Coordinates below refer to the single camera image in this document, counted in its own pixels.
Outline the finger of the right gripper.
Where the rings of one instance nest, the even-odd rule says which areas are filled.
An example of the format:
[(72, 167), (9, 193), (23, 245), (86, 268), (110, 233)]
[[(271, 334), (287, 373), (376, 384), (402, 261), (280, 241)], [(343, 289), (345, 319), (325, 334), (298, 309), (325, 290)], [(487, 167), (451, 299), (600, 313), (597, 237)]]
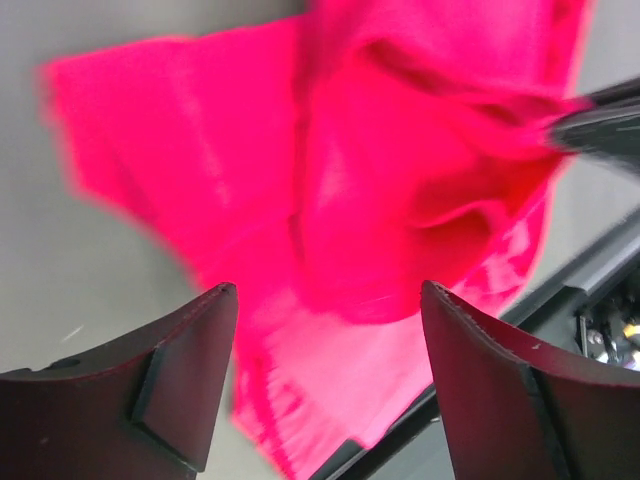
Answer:
[(588, 105), (547, 128), (544, 143), (607, 167), (639, 173), (639, 79), (590, 93)]

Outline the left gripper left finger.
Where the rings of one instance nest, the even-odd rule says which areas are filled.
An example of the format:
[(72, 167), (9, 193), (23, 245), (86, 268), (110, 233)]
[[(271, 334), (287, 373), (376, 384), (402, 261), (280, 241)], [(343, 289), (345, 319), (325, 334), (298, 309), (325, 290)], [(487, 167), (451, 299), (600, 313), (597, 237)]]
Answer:
[(165, 317), (1, 376), (5, 479), (193, 479), (206, 468), (238, 315), (221, 284)]

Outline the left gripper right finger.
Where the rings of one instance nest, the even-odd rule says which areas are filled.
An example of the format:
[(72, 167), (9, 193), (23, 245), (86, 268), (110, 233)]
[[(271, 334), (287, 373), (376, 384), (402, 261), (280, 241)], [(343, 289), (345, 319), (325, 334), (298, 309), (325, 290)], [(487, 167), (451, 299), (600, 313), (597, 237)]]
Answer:
[(421, 314), (458, 479), (636, 479), (639, 375), (553, 346), (442, 285)]

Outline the magenta t shirt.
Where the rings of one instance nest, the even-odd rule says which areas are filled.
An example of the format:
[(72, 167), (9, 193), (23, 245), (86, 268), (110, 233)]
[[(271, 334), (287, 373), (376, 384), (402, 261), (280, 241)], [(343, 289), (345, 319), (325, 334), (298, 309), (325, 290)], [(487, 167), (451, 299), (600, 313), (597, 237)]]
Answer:
[(75, 185), (239, 293), (232, 416), (288, 479), (430, 385), (419, 292), (524, 289), (588, 1), (315, 1), (45, 64)]

